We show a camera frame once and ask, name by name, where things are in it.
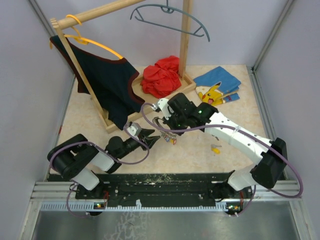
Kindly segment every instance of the clothes hanger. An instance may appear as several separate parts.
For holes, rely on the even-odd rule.
[[[82,26],[82,23],[79,21],[79,19],[78,19],[76,16],[71,15],[71,14],[68,14],[68,15],[65,16],[65,17],[66,17],[66,18],[73,18],[73,19],[75,19],[75,20],[78,22],[78,24],[79,24],[80,26]],[[82,37],[81,34],[80,34],[80,32],[79,32],[79,30],[76,29],[74,26],[72,26],[71,28],[77,33],[77,36],[76,36],[76,35],[65,34],[64,36],[65,36],[66,38],[73,38],[77,43],[83,44],[83,45],[87,45],[88,43],[97,45],[97,46],[99,46],[99,47],[107,50],[108,52],[116,55],[119,59],[123,59],[123,58],[124,58],[123,56],[121,56],[119,53],[117,53],[116,51],[112,50],[111,48],[109,48],[109,47],[107,47],[107,46],[105,46],[105,45],[102,45],[102,44],[99,43],[99,42],[96,42],[96,41],[93,41],[93,40],[91,40],[91,39]],[[50,49],[52,49],[52,48],[53,48],[52,42],[50,42]]]
[[[142,17],[141,13],[139,12],[139,9],[140,8],[144,8],[144,7],[159,7],[162,10],[162,12],[164,12],[165,14],[172,14],[174,11],[177,11],[179,13],[182,13],[183,15],[187,15],[188,17],[190,17],[191,19],[196,21],[200,25],[200,27],[197,30],[195,30],[194,32],[190,32],[190,31],[185,31],[185,30],[178,29],[178,28],[175,28],[175,27],[162,25],[162,24],[159,24],[159,23],[156,23],[156,22],[147,21]],[[208,33],[206,27],[202,24],[202,22],[200,22],[194,16],[192,16],[191,14],[189,14],[189,13],[183,11],[183,10],[180,10],[178,8],[169,6],[169,0],[166,0],[166,5],[162,5],[162,4],[144,4],[144,5],[140,5],[140,6],[136,7],[131,13],[130,20],[132,19],[133,15],[134,15],[134,12],[137,12],[137,14],[139,15],[139,17],[134,16],[134,18],[137,19],[140,22],[156,25],[156,26],[159,26],[159,27],[167,28],[167,29],[172,29],[172,30],[175,30],[175,31],[178,31],[178,32],[181,32],[181,33],[185,33],[185,34],[190,34],[192,36],[196,36],[196,37],[199,37],[199,38],[201,38],[204,35],[206,35],[206,38],[208,39],[208,42],[210,42],[209,33]],[[197,32],[199,30],[201,30],[201,29],[203,29],[205,34],[197,34]]]

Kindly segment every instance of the gray panel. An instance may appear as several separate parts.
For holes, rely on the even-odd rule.
[[[304,182],[313,225],[320,222],[320,1],[296,0],[257,72],[275,132]],[[315,228],[320,237],[320,229]]]
[[[26,0],[0,1],[0,239],[18,238],[73,75]]]
[[[64,18],[114,0],[37,0],[48,19]],[[182,8],[182,0],[170,0]],[[189,65],[246,64],[253,66],[287,0],[195,0],[193,15],[206,26],[211,42],[190,37]],[[142,4],[166,4],[165,0],[145,2],[113,12],[77,26],[82,36],[103,43],[125,56],[132,64],[147,66],[160,58],[179,55],[180,33],[130,20],[133,9]],[[181,14],[165,14],[157,8],[141,9],[147,20],[181,27]],[[72,29],[67,33],[74,34]],[[94,45],[80,46],[105,58],[114,58]]]
[[[297,240],[288,202],[254,202],[238,217],[197,212],[105,212],[76,218],[42,211],[33,240]]]

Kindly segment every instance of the red cloth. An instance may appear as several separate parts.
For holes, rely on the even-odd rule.
[[[143,92],[158,99],[168,96],[181,87],[178,69],[179,58],[176,56],[160,59],[154,66],[147,66],[140,83]]]

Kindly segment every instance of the yellow hanger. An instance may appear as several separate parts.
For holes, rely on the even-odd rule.
[[[71,14],[68,14],[67,16],[65,16],[66,18],[73,18],[75,19],[78,24],[81,26],[82,23],[79,21],[79,19],[74,16],[74,15],[71,15]],[[76,29],[74,26],[71,27],[73,30],[75,30],[75,32],[78,34],[78,36],[75,36],[75,35],[69,35],[69,34],[65,34],[64,36],[66,38],[73,38],[77,43],[79,44],[83,44],[83,45],[87,45],[88,43],[91,43],[91,44],[94,44],[94,45],[97,45],[107,51],[109,51],[110,53],[116,55],[119,59],[123,59],[124,57],[121,56],[119,53],[117,53],[116,51],[112,50],[111,48],[105,46],[105,45],[102,45],[101,43],[98,43],[96,41],[93,41],[91,39],[88,39],[88,38],[85,38],[85,37],[82,37],[80,32],[78,31],[78,29]]]

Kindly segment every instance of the yellow cartoon character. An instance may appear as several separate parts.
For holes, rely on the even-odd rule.
[[[203,94],[201,91],[199,91],[198,95],[202,102],[208,103],[212,106],[216,106],[219,104],[223,104],[223,93],[218,90],[221,82],[218,82],[216,85],[212,86],[205,94]]]

